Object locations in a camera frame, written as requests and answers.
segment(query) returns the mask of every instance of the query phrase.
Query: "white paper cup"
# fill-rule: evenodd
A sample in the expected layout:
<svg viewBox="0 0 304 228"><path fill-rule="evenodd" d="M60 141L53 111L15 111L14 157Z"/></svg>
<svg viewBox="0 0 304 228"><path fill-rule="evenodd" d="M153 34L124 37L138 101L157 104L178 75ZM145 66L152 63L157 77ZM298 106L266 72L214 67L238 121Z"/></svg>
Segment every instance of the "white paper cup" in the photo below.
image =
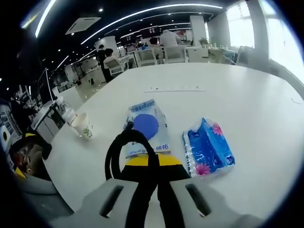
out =
<svg viewBox="0 0 304 228"><path fill-rule="evenodd" d="M92 129L93 125L89 121L86 113L78 115L72 122L71 126L81 135L82 137L89 139L93 136Z"/></svg>

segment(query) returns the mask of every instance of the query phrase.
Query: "window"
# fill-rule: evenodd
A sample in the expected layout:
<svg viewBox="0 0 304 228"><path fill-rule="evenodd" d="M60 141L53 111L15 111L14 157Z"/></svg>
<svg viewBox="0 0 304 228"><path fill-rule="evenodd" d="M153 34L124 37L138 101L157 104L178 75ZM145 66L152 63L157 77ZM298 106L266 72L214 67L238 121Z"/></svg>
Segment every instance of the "window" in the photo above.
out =
<svg viewBox="0 0 304 228"><path fill-rule="evenodd" d="M283 65L304 83L301 52L290 28L266 0L259 0L268 33L269 58Z"/></svg>
<svg viewBox="0 0 304 228"><path fill-rule="evenodd" d="M209 32L208 32L208 25L207 25L207 22L205 22L205 30L206 30L206 38L207 38L207 40L210 40L210 39L209 39Z"/></svg>
<svg viewBox="0 0 304 228"><path fill-rule="evenodd" d="M255 47L252 20L247 3L242 0L227 9L231 46Z"/></svg>

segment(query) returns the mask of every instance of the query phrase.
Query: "blue tissue pack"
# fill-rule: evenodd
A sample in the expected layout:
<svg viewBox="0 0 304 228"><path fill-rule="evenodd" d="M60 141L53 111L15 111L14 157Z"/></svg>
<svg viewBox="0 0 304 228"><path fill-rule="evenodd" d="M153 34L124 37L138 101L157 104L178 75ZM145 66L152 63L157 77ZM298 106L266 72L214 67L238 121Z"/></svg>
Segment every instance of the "blue tissue pack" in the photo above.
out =
<svg viewBox="0 0 304 228"><path fill-rule="evenodd" d="M202 118L194 128L183 132L189 175L208 175L227 171L235 164L234 156L219 125Z"/></svg>

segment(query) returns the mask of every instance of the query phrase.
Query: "yellow object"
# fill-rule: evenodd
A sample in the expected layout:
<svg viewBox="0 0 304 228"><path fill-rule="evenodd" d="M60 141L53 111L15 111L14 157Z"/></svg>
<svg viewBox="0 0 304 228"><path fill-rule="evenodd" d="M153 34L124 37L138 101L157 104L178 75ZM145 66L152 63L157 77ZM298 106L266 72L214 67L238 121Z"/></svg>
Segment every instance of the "yellow object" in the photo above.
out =
<svg viewBox="0 0 304 228"><path fill-rule="evenodd" d="M25 179L27 178L26 176L24 176L23 172L21 172L21 170L18 167L16 168L15 173L20 177L23 177Z"/></svg>
<svg viewBox="0 0 304 228"><path fill-rule="evenodd" d="M32 133L26 133L25 134L25 137L29 137L29 136L35 136L35 134L32 134Z"/></svg>
<svg viewBox="0 0 304 228"><path fill-rule="evenodd" d="M180 160L175 158L172 155L167 154L158 154L158 158L160 161L160 166L165 165L181 165ZM129 160L126 165L131 166L148 166L148 155L139 155L138 157L135 157L131 160Z"/></svg>

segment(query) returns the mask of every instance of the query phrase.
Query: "potted plant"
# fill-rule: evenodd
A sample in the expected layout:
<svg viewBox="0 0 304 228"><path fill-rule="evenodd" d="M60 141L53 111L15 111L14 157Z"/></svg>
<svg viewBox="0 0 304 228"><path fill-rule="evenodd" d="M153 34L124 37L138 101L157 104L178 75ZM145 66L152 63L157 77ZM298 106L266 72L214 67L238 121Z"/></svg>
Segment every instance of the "potted plant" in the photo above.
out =
<svg viewBox="0 0 304 228"><path fill-rule="evenodd" d="M200 43L200 45L205 45L206 47L207 47L207 45L209 44L209 41L206 39L206 38L201 38L200 40L199 40L199 43Z"/></svg>

